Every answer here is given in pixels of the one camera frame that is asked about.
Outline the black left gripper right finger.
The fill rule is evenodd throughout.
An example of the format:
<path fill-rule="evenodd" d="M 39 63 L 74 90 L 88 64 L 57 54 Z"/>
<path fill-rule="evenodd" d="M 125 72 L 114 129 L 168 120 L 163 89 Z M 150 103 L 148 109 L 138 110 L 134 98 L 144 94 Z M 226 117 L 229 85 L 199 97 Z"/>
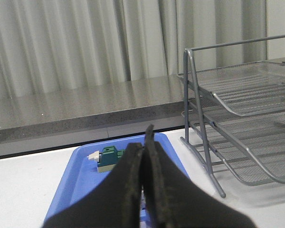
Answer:
<path fill-rule="evenodd" d="M 154 140 L 153 125 L 146 129 L 142 185 L 154 228 L 254 228 L 246 215 L 196 186 Z"/>

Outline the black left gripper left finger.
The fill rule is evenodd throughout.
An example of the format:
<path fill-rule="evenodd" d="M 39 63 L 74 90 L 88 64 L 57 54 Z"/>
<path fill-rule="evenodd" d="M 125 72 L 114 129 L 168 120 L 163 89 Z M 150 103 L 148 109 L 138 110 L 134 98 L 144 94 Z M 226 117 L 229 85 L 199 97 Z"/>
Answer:
<path fill-rule="evenodd" d="M 143 158 L 141 143 L 130 143 L 107 177 L 80 201 L 53 215 L 45 228 L 138 228 Z"/>

